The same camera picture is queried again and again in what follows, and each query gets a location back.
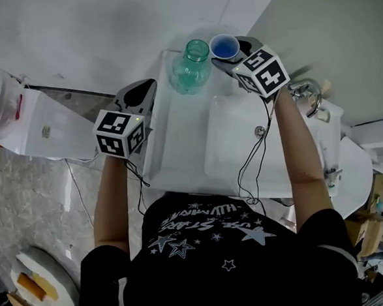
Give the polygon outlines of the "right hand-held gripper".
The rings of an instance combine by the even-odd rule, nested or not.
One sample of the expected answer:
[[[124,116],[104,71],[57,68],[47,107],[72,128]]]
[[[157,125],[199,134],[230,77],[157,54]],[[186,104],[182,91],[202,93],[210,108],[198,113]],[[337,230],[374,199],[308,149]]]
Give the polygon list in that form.
[[[290,81],[279,56],[267,45],[248,36],[236,36],[239,52],[236,62],[212,59],[211,63],[227,74],[236,77],[245,90],[261,97],[270,97]]]

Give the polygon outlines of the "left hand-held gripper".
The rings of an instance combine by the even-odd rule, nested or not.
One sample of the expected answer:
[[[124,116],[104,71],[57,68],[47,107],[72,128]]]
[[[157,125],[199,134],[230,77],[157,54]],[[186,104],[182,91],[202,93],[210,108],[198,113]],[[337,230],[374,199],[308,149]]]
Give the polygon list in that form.
[[[157,92],[155,79],[133,82],[119,90],[115,104],[119,110],[98,109],[93,112],[93,136],[98,150],[112,157],[128,159],[139,153],[151,132],[152,107]]]

